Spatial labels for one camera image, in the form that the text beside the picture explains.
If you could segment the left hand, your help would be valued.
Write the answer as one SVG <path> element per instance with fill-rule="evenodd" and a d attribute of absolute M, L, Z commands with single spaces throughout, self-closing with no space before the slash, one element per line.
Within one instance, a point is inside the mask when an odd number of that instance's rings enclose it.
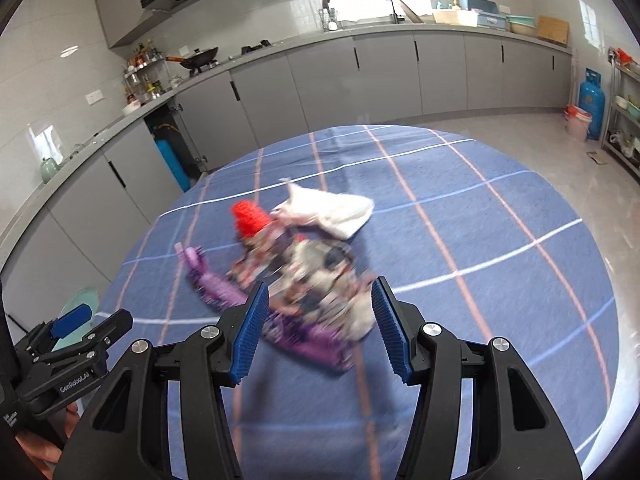
<path fill-rule="evenodd" d="M 66 439 L 69 439 L 74 432 L 80 419 L 78 405 L 76 402 L 68 404 L 64 411 L 63 430 Z M 52 467 L 61 458 L 62 450 L 55 444 L 43 439 L 43 437 L 32 434 L 29 431 L 19 432 L 15 440 L 21 445 L 22 450 L 29 457 L 32 463 L 47 478 L 53 478 Z"/>

